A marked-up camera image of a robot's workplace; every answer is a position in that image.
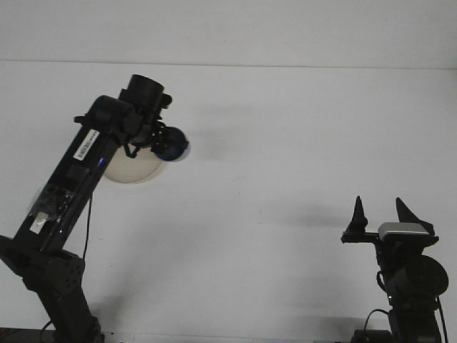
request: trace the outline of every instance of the black cable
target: black cable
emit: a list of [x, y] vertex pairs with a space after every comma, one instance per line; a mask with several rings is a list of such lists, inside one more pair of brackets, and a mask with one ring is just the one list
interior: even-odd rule
[[368, 321], [374, 312], [384, 313], [385, 315], [388, 316], [388, 312], [384, 311], [383, 309], [374, 309], [373, 311], [371, 311], [370, 314], [368, 315], [368, 317], [366, 318], [365, 326], [363, 327], [363, 334], [365, 335], [365, 337], [366, 337], [366, 326], [368, 325]]
[[91, 194], [91, 198], [89, 199], [89, 213], [87, 214], [86, 243], [84, 244], [83, 259], [86, 259], [87, 245], [89, 243], [89, 227], [90, 227], [90, 223], [91, 223], [92, 197], [93, 197], [93, 194]]
[[383, 274], [383, 272], [380, 270], [379, 272], [376, 273], [376, 281], [378, 282], [378, 286], [385, 292], [387, 293], [386, 291], [386, 285], [383, 283], [383, 280], [381, 279], [381, 275]]
[[43, 340], [43, 333], [48, 328], [48, 326], [51, 325], [51, 324], [52, 324], [52, 321], [47, 322], [46, 325], [43, 326], [43, 329], [40, 330], [40, 343], [46, 343]]
[[441, 307], [440, 297], [437, 297], [436, 301], [438, 302], [438, 310], [440, 312], [441, 324], [443, 325], [444, 342], [445, 343], [449, 343], [449, 341], [448, 341], [448, 330], [446, 329], [446, 323], [444, 322], [444, 313], [443, 313], [443, 307]]

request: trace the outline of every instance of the barcode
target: barcode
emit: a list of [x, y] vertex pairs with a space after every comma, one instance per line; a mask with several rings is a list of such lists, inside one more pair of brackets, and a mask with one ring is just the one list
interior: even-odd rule
[[73, 158], [78, 159], [79, 161], [82, 161], [86, 157], [92, 144], [95, 142], [95, 140], [97, 139], [99, 134], [100, 134], [100, 132], [98, 132], [96, 130], [89, 131], [86, 138], [83, 140], [83, 142], [79, 146], [78, 150], [76, 150], [75, 155], [73, 155]]

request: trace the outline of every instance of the black claw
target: black claw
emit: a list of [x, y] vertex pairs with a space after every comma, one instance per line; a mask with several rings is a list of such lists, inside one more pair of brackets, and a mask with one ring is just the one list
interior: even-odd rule
[[360, 197], [357, 197], [352, 220], [345, 232], [363, 234], [365, 233], [366, 225], [368, 225], [368, 220], [365, 217], [365, 213], [363, 212], [362, 200]]
[[396, 199], [397, 205], [397, 213], [398, 213], [398, 220], [400, 223], [417, 223], [422, 225], [422, 227], [431, 235], [435, 236], [435, 230], [433, 229], [433, 225], [425, 222], [424, 220], [420, 220], [400, 199]]

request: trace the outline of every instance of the circular disc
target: circular disc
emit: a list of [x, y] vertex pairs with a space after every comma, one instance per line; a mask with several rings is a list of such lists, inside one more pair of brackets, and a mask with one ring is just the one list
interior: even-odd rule
[[162, 161], [149, 149], [141, 149], [134, 159], [119, 148], [105, 170], [104, 176], [122, 184], [137, 184], [153, 176]]

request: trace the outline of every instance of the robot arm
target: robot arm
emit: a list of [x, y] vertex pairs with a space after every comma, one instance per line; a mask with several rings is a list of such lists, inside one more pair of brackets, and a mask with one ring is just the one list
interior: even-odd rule
[[373, 342], [441, 343], [434, 311], [437, 297], [448, 287], [448, 275], [436, 260], [422, 255], [438, 237], [433, 225], [416, 217], [399, 198], [396, 205], [399, 223], [384, 223], [377, 233], [366, 232], [368, 220], [358, 197], [353, 219], [341, 237], [343, 243], [374, 244], [381, 269], [378, 284], [392, 306], [388, 313], [392, 336], [381, 330], [356, 330], [352, 342], [365, 342], [368, 337]]
[[0, 258], [38, 294], [56, 327], [58, 343], [102, 343], [81, 288], [84, 260], [63, 250], [71, 230], [116, 150], [130, 157], [150, 148], [159, 158], [178, 159], [188, 142], [159, 121], [171, 103], [162, 85], [133, 75], [119, 98], [100, 96], [13, 239], [0, 236]]

